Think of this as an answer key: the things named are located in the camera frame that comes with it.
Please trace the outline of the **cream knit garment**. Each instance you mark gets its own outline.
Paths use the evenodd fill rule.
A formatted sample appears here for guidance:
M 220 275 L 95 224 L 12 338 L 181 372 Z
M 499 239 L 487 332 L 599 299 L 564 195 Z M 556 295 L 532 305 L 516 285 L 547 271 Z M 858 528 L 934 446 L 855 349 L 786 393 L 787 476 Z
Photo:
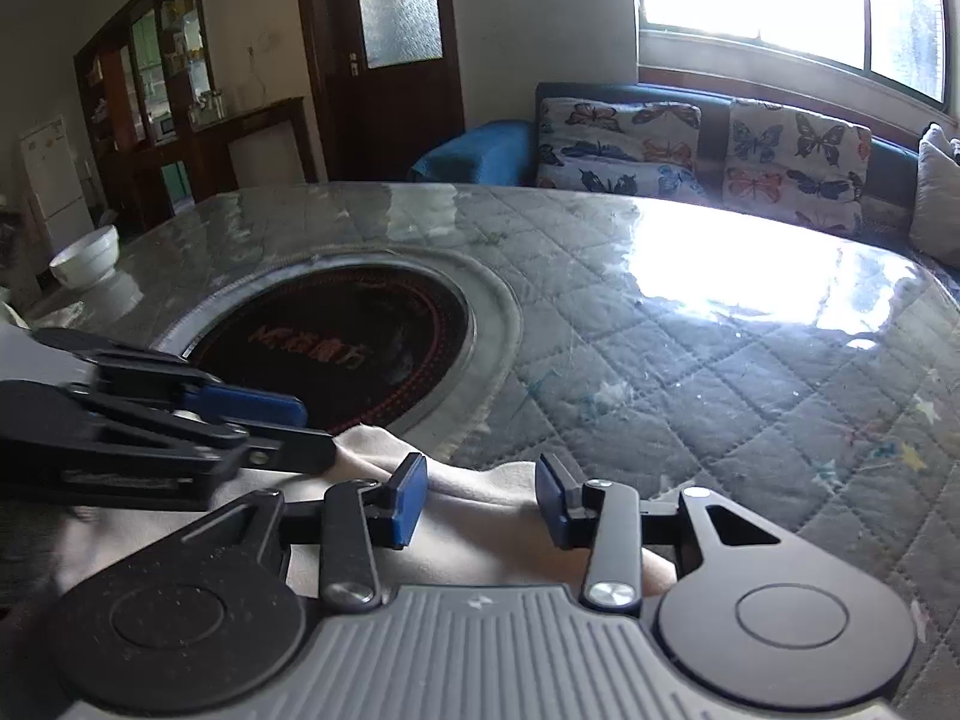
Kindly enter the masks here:
M 382 427 L 356 426 L 334 439 L 332 470 L 317 478 L 244 470 L 221 488 L 223 505 L 254 489 L 277 488 L 291 502 L 316 500 L 348 479 L 387 479 L 413 450 Z M 407 583 L 530 585 L 564 583 L 577 592 L 587 556 L 551 543 L 534 493 L 534 465 L 508 461 L 486 472 L 428 461 L 427 504 L 412 543 L 377 560 L 387 589 Z M 52 582 L 64 592 L 83 578 L 148 546 L 187 523 L 195 512 L 76 509 L 60 527 Z

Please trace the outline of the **round black induction cooktop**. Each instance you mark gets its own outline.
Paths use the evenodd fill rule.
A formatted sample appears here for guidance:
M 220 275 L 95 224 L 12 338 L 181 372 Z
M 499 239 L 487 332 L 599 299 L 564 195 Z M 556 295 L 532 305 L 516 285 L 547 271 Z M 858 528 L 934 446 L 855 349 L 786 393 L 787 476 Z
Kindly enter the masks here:
M 449 280 L 350 263 L 241 299 L 187 359 L 229 385 L 299 398 L 309 426 L 336 434 L 405 415 L 471 344 L 469 306 Z

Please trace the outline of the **white ceramic bowl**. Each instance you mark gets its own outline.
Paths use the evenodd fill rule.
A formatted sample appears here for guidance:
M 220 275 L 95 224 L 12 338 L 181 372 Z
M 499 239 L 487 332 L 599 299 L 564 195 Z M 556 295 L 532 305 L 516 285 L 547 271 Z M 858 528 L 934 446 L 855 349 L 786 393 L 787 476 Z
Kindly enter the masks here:
M 83 291 L 114 273 L 119 250 L 117 229 L 112 224 L 98 227 L 55 255 L 49 268 L 64 288 Z

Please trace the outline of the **white refrigerator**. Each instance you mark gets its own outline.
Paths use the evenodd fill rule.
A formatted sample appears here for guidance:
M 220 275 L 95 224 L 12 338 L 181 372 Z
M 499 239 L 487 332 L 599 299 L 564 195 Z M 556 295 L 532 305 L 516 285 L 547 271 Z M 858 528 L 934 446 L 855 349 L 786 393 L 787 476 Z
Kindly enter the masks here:
M 64 117 L 26 132 L 20 153 L 32 213 L 49 254 L 57 255 L 94 229 Z

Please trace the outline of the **dark wooden side table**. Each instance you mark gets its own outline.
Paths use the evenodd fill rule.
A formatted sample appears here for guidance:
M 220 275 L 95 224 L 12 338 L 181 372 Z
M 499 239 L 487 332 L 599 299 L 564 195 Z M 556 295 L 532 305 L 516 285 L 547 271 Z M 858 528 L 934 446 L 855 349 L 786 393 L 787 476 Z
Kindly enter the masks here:
M 189 140 L 192 197 L 263 185 L 319 181 L 304 98 L 285 98 L 195 128 Z

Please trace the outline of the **dark wooden display cabinet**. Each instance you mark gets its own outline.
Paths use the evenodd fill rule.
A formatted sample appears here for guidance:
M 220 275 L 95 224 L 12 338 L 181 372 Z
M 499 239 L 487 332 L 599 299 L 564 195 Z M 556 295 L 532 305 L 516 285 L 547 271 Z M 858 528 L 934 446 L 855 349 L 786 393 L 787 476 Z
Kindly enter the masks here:
M 73 66 L 107 210 L 137 236 L 194 200 L 195 112 L 213 91 L 203 0 L 128 0 Z

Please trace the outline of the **dark wooden glass door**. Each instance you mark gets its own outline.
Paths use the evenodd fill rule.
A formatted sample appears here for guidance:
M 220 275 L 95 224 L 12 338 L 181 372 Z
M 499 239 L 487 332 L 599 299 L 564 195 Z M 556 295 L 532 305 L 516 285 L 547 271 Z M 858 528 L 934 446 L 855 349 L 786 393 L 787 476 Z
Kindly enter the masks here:
M 298 0 L 332 181 L 402 181 L 464 132 L 452 0 Z

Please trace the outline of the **left butterfly cushion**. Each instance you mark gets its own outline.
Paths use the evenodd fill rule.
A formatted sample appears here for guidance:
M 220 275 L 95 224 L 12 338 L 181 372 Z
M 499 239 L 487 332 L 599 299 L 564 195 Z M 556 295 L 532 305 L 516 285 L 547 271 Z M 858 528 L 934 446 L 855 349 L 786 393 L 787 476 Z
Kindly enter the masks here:
M 703 205 L 700 127 L 691 104 L 544 99 L 537 185 Z

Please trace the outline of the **butterfly cushion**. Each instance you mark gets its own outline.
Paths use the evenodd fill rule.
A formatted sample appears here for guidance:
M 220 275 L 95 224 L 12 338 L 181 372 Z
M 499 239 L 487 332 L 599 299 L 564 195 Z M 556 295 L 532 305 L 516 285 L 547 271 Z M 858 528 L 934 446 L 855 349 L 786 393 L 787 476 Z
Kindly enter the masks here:
M 700 127 L 691 104 L 544 99 L 537 185 L 703 205 Z
M 799 107 L 736 99 L 722 203 L 731 210 L 817 231 L 861 229 L 872 132 Z

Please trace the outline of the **blue sofa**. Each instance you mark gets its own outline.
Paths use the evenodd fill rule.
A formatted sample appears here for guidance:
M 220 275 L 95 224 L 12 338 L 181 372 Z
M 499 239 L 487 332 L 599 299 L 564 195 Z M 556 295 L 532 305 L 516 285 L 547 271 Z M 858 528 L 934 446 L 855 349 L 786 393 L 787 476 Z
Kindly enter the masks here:
M 765 99 L 661 85 L 542 83 L 528 121 L 480 125 L 428 151 L 415 182 L 652 197 L 761 216 L 957 268 L 914 231 L 937 130 L 903 148 L 864 124 Z

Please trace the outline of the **right butterfly cushion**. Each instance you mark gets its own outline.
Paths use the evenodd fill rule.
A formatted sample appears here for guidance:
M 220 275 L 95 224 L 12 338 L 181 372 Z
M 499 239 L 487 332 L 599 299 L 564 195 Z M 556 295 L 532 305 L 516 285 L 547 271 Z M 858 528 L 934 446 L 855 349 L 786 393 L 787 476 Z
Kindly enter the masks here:
M 861 229 L 872 132 L 799 107 L 736 99 L 722 203 L 731 210 L 817 231 Z

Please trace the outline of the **plain grey pillow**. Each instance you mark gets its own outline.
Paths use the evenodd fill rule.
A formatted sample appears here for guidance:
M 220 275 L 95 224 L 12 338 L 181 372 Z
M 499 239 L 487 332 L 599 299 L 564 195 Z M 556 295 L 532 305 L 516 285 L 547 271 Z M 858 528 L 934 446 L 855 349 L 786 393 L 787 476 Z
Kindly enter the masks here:
M 919 140 L 918 182 L 910 242 L 914 249 L 957 268 L 960 259 L 958 140 L 931 124 Z

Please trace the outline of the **window with frame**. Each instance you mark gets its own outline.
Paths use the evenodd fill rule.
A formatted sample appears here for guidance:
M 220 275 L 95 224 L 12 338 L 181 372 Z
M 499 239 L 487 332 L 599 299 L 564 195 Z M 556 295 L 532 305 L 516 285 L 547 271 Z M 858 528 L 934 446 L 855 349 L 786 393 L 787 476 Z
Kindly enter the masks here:
M 648 67 L 838 96 L 857 82 L 944 110 L 950 0 L 640 0 Z

